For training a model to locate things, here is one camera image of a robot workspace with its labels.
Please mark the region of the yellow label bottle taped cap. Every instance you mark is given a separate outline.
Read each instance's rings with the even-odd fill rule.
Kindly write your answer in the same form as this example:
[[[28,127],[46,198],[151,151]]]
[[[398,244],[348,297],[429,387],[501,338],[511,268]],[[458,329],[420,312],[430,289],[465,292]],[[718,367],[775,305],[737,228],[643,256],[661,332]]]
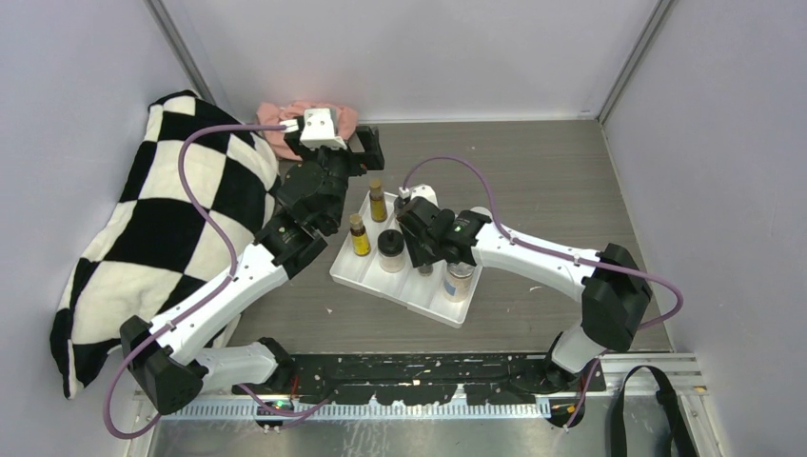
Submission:
[[[361,214],[354,213],[349,216],[349,231],[354,253],[360,257],[368,255],[372,247]]]

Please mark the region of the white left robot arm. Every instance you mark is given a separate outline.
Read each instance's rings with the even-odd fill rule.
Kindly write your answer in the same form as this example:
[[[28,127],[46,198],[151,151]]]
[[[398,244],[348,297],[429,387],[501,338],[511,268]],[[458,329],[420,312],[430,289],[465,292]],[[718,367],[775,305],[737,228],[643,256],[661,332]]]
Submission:
[[[287,354],[272,339],[236,348],[210,348],[219,331],[257,299],[308,267],[337,233],[348,181],[384,168],[377,128],[359,126],[359,152],[310,136],[313,125],[290,126],[285,141],[301,163],[270,194],[279,207],[231,265],[181,303],[145,321],[120,327],[129,373],[157,412],[175,413],[199,394],[237,384],[284,392],[292,379]]]

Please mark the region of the black white checkered blanket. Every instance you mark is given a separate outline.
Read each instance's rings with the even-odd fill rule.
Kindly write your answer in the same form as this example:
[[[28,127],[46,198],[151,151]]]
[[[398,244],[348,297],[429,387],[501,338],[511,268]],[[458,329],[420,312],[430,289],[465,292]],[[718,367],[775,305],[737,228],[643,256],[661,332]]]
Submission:
[[[258,133],[190,89],[149,105],[107,224],[74,265],[49,346],[67,399],[94,381],[131,316],[152,319],[225,270],[269,220],[279,164]]]

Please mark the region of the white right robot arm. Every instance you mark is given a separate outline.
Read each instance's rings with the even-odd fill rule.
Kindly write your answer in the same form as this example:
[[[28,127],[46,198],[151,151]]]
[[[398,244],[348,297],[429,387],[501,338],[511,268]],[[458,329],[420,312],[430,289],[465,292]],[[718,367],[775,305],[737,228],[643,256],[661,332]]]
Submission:
[[[500,226],[488,209],[456,213],[423,197],[403,204],[396,219],[417,266],[444,261],[500,269],[580,305],[579,321],[556,337],[539,370],[551,388],[568,390],[591,360],[632,346],[652,290],[626,248],[565,247]]]

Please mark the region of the silver lid blue label jar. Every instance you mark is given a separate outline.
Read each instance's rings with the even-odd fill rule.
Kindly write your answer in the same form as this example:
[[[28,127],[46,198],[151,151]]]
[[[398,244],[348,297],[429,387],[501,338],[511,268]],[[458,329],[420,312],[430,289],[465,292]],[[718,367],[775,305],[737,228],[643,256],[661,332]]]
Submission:
[[[443,293],[453,303],[464,301],[473,285],[475,267],[463,262],[447,263],[443,276]]]

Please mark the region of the white divided organizer tray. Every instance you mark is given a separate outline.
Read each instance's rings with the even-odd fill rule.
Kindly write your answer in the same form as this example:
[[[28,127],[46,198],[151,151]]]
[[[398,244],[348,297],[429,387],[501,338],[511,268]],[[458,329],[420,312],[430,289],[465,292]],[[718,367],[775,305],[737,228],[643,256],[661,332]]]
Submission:
[[[371,251],[365,256],[354,252],[353,242],[347,235],[329,271],[332,279],[343,286],[354,288],[401,305],[437,322],[453,328],[460,328],[470,308],[475,290],[482,275],[482,268],[475,267],[472,276],[466,281],[467,294],[461,301],[448,297],[445,291],[446,262],[434,265],[429,275],[421,275],[412,263],[408,253],[403,253],[403,267],[388,272],[382,267],[378,249],[378,237],[386,229],[397,229],[394,219],[394,202],[397,195],[387,192],[384,195],[388,217],[384,222],[375,222],[371,217],[370,199],[366,196],[356,210],[364,221],[365,231]]]

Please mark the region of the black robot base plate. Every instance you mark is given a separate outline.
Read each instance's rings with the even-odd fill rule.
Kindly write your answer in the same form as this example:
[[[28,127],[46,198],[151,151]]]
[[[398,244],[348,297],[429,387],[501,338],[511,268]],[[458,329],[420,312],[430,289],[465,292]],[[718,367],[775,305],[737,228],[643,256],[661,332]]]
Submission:
[[[566,387],[543,379],[542,353],[354,353],[296,354],[277,381],[251,385],[259,395],[316,404],[406,406],[446,405],[464,399],[470,406],[526,405],[541,395],[576,398],[582,390],[600,393],[600,370],[586,369]]]

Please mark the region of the black lid handled spice jar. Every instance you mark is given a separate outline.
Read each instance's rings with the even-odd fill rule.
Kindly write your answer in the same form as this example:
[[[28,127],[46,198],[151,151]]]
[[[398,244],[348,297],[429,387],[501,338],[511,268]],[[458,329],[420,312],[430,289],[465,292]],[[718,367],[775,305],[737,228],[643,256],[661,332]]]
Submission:
[[[393,228],[382,231],[377,238],[379,264],[388,273],[397,273],[405,266],[403,234]]]

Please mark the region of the silver lid peppercorn jar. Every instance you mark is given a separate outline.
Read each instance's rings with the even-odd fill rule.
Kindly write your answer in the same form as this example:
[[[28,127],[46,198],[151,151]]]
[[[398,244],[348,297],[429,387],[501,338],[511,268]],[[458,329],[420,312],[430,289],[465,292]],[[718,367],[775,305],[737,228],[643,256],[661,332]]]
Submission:
[[[471,211],[475,212],[475,213],[478,213],[478,214],[481,214],[481,215],[484,215],[484,216],[488,217],[489,219],[493,218],[491,211],[489,209],[484,208],[484,207],[474,207],[474,208],[471,209]]]

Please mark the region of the pink crumpled cloth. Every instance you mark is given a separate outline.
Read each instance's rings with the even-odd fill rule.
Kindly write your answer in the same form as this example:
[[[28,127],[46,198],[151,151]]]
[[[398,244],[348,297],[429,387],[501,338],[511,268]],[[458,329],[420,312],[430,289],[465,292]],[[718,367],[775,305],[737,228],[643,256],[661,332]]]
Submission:
[[[358,127],[359,113],[353,108],[343,105],[298,100],[281,107],[264,102],[258,107],[256,116],[261,125],[279,125],[282,121],[303,115],[306,109],[324,108],[332,109],[335,112],[335,126],[338,134],[345,140],[349,139]],[[285,143],[284,135],[281,132],[264,131],[263,136],[279,159],[301,161],[301,158]]]

